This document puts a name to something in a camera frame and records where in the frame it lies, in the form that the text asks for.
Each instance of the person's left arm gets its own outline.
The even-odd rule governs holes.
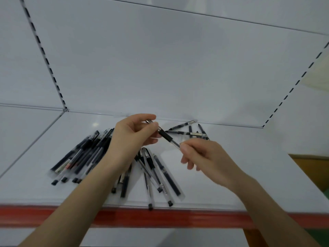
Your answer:
[[[120,174],[143,145],[158,141],[158,123],[143,123],[155,118],[153,114],[135,114],[119,121],[102,160],[19,246],[79,246]]]

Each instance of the person's left hand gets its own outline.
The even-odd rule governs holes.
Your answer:
[[[121,173],[126,171],[143,145],[154,144],[161,137],[157,132],[157,122],[144,123],[155,118],[154,114],[135,114],[119,121],[104,158],[116,165]]]

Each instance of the forearm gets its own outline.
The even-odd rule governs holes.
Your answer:
[[[241,199],[269,246],[319,246],[255,179],[246,175],[233,192]]]
[[[105,156],[67,199],[19,246],[79,246],[118,178]]]

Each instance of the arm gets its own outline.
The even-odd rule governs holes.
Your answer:
[[[269,246],[320,246],[218,143],[195,138],[183,142],[180,149],[187,169],[196,165],[196,170],[240,198]]]
[[[143,145],[156,143],[155,115],[136,114],[118,122],[109,149],[67,199],[19,246],[79,246],[119,175],[129,168]]]

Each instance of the hand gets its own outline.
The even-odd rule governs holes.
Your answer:
[[[187,163],[188,170],[196,165],[196,170],[201,170],[213,182],[230,190],[247,176],[215,141],[190,139],[181,143],[180,150],[183,153],[181,162]]]
[[[157,129],[159,124],[143,123],[146,120],[155,120],[154,114],[135,114],[119,121],[114,129],[111,144],[105,158],[116,165],[120,173],[129,168],[134,157],[143,145],[158,142],[161,136]]]

